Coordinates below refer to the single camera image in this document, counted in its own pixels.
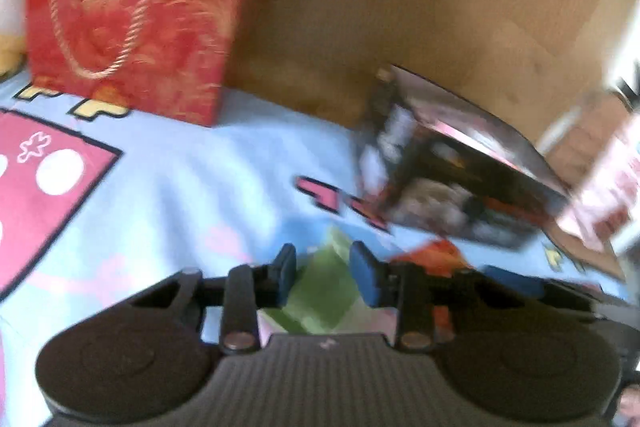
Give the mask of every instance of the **black box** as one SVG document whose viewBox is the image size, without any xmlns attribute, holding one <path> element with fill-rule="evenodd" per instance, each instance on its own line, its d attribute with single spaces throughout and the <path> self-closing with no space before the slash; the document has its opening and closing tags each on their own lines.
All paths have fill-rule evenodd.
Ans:
<svg viewBox="0 0 640 427">
<path fill-rule="evenodd" d="M 443 87 L 391 66 L 355 134 L 361 197 L 384 219 L 519 248 L 567 202 L 518 131 Z"/>
</svg>

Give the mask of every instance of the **green fabric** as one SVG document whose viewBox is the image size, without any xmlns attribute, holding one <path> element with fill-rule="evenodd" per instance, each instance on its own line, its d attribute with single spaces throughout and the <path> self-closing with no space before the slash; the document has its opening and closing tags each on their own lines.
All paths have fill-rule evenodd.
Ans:
<svg viewBox="0 0 640 427">
<path fill-rule="evenodd" d="M 289 333 L 335 330 L 360 297 L 347 264 L 350 246 L 349 237 L 331 229 L 327 244 L 298 271 L 286 306 L 266 315 Z"/>
</svg>

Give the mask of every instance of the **gift bag handle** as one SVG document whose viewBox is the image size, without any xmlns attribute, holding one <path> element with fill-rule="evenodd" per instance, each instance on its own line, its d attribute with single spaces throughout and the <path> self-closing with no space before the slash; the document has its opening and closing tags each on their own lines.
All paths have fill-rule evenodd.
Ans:
<svg viewBox="0 0 640 427">
<path fill-rule="evenodd" d="M 83 68 L 78 60 L 74 57 L 69 47 L 68 41 L 65 38 L 62 24 L 60 23 L 60 16 L 58 13 L 58 0 L 49 0 L 49 11 L 51 15 L 51 22 L 53 24 L 53 33 L 56 37 L 56 41 L 65 57 L 66 63 L 71 70 L 77 75 L 89 80 L 101 80 L 116 73 L 124 64 L 129 60 L 131 52 L 137 47 L 140 33 L 145 25 L 146 10 L 149 7 L 151 0 L 138 0 L 136 7 L 133 10 L 131 16 L 131 23 L 127 30 L 124 44 L 122 49 L 118 53 L 116 59 L 107 68 L 100 71 L 92 71 L 87 68 Z"/>
</svg>

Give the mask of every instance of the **white circle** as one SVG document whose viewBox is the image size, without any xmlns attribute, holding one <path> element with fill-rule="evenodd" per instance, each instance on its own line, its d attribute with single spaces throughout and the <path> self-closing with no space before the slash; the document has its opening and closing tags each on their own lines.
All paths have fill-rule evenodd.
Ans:
<svg viewBox="0 0 640 427">
<path fill-rule="evenodd" d="M 9 166 L 9 160 L 4 154 L 0 154 L 0 178 L 6 171 L 6 168 Z"/>
<path fill-rule="evenodd" d="M 51 153 L 38 165 L 36 183 L 45 194 L 60 196 L 74 188 L 82 172 L 82 156 L 73 149 L 62 149 Z"/>
</svg>

